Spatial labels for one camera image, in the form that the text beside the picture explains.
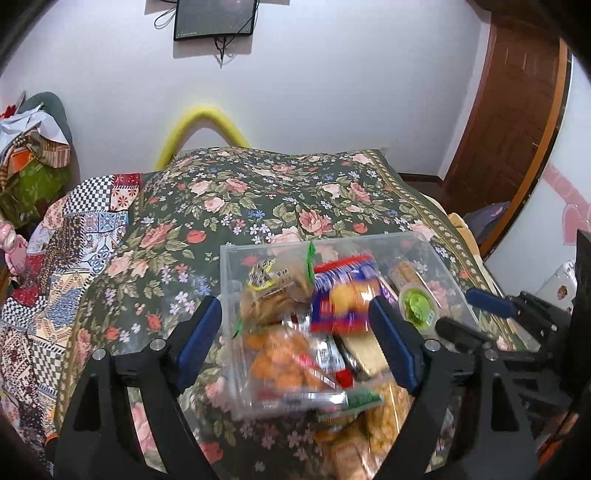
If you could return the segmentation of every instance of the gray cloth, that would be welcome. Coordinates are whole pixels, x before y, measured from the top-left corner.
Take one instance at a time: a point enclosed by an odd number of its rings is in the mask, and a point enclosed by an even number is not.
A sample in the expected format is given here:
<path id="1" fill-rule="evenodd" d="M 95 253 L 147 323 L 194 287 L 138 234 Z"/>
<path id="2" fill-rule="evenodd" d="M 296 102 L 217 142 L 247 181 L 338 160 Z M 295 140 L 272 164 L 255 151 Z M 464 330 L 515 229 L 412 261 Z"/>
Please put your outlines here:
<path id="1" fill-rule="evenodd" d="M 64 137 L 66 137 L 66 140 L 68 140 L 68 143 L 72 147 L 72 132 L 70 131 L 70 127 L 68 127 L 66 111 L 64 110 L 60 98 L 55 93 L 43 92 L 33 95 L 22 103 L 17 113 L 32 110 L 40 103 L 43 103 L 41 109 L 53 117 L 58 127 L 60 127 L 61 132 L 64 134 Z"/>
<path id="2" fill-rule="evenodd" d="M 511 202 L 493 203 L 472 213 L 464 215 L 464 221 L 474 235 L 476 243 L 482 245 L 491 234 L 499 219 L 509 208 Z"/>

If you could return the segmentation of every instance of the wooden door frame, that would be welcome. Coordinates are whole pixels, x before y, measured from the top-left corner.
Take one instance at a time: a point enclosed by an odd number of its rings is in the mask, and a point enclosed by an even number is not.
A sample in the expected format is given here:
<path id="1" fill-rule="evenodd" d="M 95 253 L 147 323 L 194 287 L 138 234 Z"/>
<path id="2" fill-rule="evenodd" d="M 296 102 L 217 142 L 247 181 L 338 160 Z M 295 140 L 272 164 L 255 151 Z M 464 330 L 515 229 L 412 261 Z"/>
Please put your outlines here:
<path id="1" fill-rule="evenodd" d="M 482 97 L 484 95 L 486 83 L 488 81 L 488 76 L 491 70 L 492 57 L 496 41 L 496 33 L 496 25 L 494 22 L 492 22 L 491 30 L 488 37 L 486 57 L 482 69 L 482 75 L 480 77 L 480 84 L 478 86 L 478 91 L 476 92 L 476 97 L 474 99 L 472 111 L 470 112 L 470 117 L 468 118 L 468 122 L 462 135 L 462 139 L 460 140 L 460 144 L 457 147 L 456 154 L 453 157 L 452 163 L 447 171 L 447 174 L 443 179 L 444 190 L 446 190 L 450 186 L 452 177 L 460 164 L 460 159 L 463 155 L 464 149 L 466 148 L 466 144 L 470 137 L 470 133 L 472 132 L 474 124 L 476 123 L 476 118 L 478 117 L 478 110 L 480 108 L 480 104 L 482 103 Z M 569 52 L 569 48 L 567 47 L 566 43 L 562 39 L 560 39 L 560 46 L 558 51 L 558 72 L 556 78 L 556 86 L 554 88 L 554 97 L 552 99 L 552 104 L 550 106 L 550 114 L 548 115 L 548 121 L 546 122 L 546 126 L 542 134 L 542 139 L 540 140 L 540 145 L 536 150 L 530 167 L 528 168 L 525 177 L 521 182 L 519 189 L 517 190 L 517 193 L 511 200 L 509 207 L 507 208 L 503 216 L 499 219 L 499 222 L 497 223 L 491 234 L 488 236 L 486 241 L 480 246 L 480 254 L 484 259 L 492 253 L 493 249 L 496 248 L 496 246 L 508 232 L 513 222 L 517 219 L 517 216 L 519 215 L 521 209 L 524 207 L 525 203 L 531 195 L 531 192 L 537 184 L 542 170 L 544 170 L 544 167 L 548 161 L 548 157 L 550 156 L 550 153 L 552 151 L 552 147 L 554 146 L 554 142 L 556 140 L 556 135 L 558 134 L 560 124 L 562 122 L 564 106 L 566 104 L 566 99 L 568 97 L 569 91 L 570 68 L 571 55 Z"/>

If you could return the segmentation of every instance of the blue handle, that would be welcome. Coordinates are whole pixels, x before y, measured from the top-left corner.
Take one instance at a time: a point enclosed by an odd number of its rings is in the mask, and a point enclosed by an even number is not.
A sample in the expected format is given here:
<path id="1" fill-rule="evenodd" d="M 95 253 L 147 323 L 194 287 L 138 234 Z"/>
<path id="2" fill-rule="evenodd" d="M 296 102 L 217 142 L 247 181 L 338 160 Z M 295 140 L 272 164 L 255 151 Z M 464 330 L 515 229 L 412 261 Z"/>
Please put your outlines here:
<path id="1" fill-rule="evenodd" d="M 221 323 L 222 304 L 218 299 L 213 299 L 177 357 L 176 386 L 180 392 L 195 383 Z"/>
<path id="2" fill-rule="evenodd" d="M 423 379 L 423 337 L 383 297 L 369 304 L 369 323 L 396 383 L 412 394 Z"/>
<path id="3" fill-rule="evenodd" d="M 478 309 L 491 312 L 504 319 L 517 315 L 517 308 L 512 301 L 502 299 L 479 288 L 470 288 L 466 292 L 466 301 Z"/>

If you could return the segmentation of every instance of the pink stuffed toy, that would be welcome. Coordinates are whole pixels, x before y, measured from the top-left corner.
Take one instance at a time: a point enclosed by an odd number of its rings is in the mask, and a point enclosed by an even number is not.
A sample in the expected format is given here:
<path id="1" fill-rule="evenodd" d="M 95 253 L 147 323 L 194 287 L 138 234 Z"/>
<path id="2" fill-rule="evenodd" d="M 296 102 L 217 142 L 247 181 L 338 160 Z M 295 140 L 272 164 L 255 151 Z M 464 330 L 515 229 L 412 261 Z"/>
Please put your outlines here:
<path id="1" fill-rule="evenodd" d="M 0 222 L 0 248 L 4 250 L 6 264 L 14 276 L 19 276 L 25 271 L 27 246 L 27 241 L 21 235 L 17 235 L 11 223 Z"/>

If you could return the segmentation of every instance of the yellow foam tube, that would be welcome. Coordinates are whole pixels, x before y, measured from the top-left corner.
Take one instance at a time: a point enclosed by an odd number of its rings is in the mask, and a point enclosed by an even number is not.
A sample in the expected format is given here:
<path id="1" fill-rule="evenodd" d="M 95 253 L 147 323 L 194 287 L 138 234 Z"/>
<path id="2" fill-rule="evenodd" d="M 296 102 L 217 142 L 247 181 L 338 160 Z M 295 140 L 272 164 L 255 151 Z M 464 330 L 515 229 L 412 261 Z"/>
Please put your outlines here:
<path id="1" fill-rule="evenodd" d="M 162 170 L 170 163 L 173 155 L 177 152 L 179 142 L 183 139 L 187 130 L 196 121 L 202 119 L 211 120 L 220 128 L 224 137 L 237 147 L 250 147 L 246 138 L 236 128 L 236 125 L 232 123 L 230 117 L 214 106 L 199 105 L 187 111 L 168 136 L 168 140 L 164 144 L 160 158 L 156 163 L 156 170 Z"/>

